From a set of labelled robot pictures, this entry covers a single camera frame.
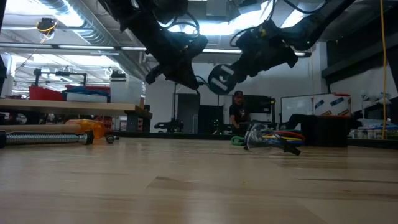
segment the red container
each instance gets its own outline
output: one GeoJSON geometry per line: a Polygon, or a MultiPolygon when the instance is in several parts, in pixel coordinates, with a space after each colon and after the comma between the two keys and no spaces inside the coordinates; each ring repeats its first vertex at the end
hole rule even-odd
{"type": "Polygon", "coordinates": [[[37,86],[29,87],[29,97],[31,100],[63,101],[61,92],[37,86]]]}
{"type": "MultiPolygon", "coordinates": [[[[73,85],[65,85],[67,90],[75,87],[73,85]]],[[[108,94],[111,94],[111,87],[109,86],[84,86],[86,90],[92,90],[92,91],[104,91],[108,94]]]]}

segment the door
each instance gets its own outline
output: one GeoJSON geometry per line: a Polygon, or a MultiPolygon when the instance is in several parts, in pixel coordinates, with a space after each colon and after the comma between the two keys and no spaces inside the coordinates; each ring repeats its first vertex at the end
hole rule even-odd
{"type": "Polygon", "coordinates": [[[184,123],[182,133],[196,134],[200,99],[196,94],[178,94],[177,119],[184,123]]]}

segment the wooden floor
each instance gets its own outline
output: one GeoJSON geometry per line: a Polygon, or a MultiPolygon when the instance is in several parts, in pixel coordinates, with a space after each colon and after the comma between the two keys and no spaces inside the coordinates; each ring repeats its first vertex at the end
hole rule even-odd
{"type": "Polygon", "coordinates": [[[398,223],[398,151],[122,139],[0,150],[0,224],[398,223]]]}

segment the cap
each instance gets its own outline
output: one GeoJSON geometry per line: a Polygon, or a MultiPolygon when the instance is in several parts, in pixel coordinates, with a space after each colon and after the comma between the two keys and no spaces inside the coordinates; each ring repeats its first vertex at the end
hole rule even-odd
{"type": "Polygon", "coordinates": [[[242,91],[236,91],[235,93],[234,93],[234,97],[235,96],[243,96],[243,92],[242,91]]]}

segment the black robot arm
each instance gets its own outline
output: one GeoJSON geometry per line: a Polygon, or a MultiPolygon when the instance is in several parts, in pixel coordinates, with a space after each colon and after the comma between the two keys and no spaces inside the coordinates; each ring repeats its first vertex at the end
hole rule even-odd
{"type": "Polygon", "coordinates": [[[187,12],[188,0],[157,1],[136,0],[138,7],[131,0],[99,0],[101,5],[121,25],[139,39],[147,48],[146,54],[152,54],[159,65],[146,76],[147,83],[164,74],[167,80],[175,81],[196,90],[199,85],[192,70],[192,58],[200,54],[208,40],[204,35],[170,32],[158,21],[167,23],[177,20],[187,12]]]}
{"type": "Polygon", "coordinates": [[[236,41],[242,50],[232,65],[217,65],[209,74],[208,84],[216,94],[228,94],[247,76],[254,77],[277,65],[287,63],[292,68],[298,61],[293,48],[308,50],[322,35],[326,27],[355,0],[328,0],[313,14],[296,25],[278,28],[272,20],[248,29],[236,41]]]}

